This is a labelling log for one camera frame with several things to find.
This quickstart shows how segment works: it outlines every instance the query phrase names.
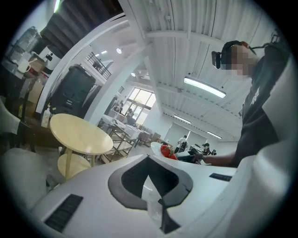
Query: table leg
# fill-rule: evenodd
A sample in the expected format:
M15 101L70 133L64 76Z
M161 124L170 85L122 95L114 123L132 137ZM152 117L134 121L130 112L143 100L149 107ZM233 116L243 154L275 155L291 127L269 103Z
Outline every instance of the table leg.
M94 167L95 165L95 155L91 155L92 159L91 159L91 166Z
M66 158L66 166L65 166L65 180L68 180L69 178L69 168L70 168L70 160L71 160L71 154L72 150L67 148L67 158Z

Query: black vent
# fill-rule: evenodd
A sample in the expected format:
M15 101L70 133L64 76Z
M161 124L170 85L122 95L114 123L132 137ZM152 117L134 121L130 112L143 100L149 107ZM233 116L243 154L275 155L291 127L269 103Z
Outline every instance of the black vent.
M49 227L62 232L79 207L83 197L70 194L45 221Z

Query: fluorescent light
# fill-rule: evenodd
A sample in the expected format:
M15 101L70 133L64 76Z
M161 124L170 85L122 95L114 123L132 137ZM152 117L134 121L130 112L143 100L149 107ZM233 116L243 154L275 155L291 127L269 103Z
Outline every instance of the fluorescent light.
M214 136L214 137L216 137L216 138L222 139L222 137L217 136L216 134L213 134L213 133L211 133L211 132L207 132L207 133L210 134L211 136Z
M181 121L184 121L184 122L186 122L186 123L191 124L190 121L187 121L187 120L185 120L185 119L183 119L183 118L181 118L181 117L178 117L178 116L176 116L176 115L174 115L174 117L177 118L177 119L179 119L179 120L181 120Z
M55 7L54 7L54 13L58 10L59 5L60 5L60 0L56 0Z
M214 87L212 87L212 86L210 86L210 85L208 85L208 84L205 84L205 83L196 81L196 80L194 80L194 79L190 79L190 78L188 78L188 77L185 77L185 78L184 78L184 82L185 82L186 84L190 84L190 85L193 85L193 86L195 86L195 87L198 87L198 88L201 88L201 89L203 89L203 90L206 90L206 91L208 91L208 92L210 92L210 93L212 93L212 94L214 94L214 95L216 95L216 96L218 96L218 97L220 97L220 98L224 98L225 95L226 95L225 92L223 92L223 91L221 91L221 90L219 90L219 89L216 89L216 88L214 88Z
M188 139L189 136L190 136L190 132L188 132L188 135L187 135L186 139Z

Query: white mug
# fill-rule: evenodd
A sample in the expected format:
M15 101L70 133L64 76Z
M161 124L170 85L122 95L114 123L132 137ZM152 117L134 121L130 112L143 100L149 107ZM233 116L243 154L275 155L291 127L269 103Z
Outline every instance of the white mug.
M18 71L21 73L28 72L31 69L31 66L29 65L29 61L25 59L21 59L18 67Z

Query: black t-shirt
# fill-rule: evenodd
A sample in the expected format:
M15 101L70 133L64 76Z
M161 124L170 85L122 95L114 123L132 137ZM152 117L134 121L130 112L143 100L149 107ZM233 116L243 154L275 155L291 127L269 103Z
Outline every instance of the black t-shirt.
M241 160L256 155L263 147L278 142L276 132L262 109L270 92L283 72L288 55L274 46L266 46L265 56L256 65L250 93L242 109L242 130L235 157L230 166L238 167Z
M209 148L203 151L203 155L210 155L210 154L211 154L211 151Z

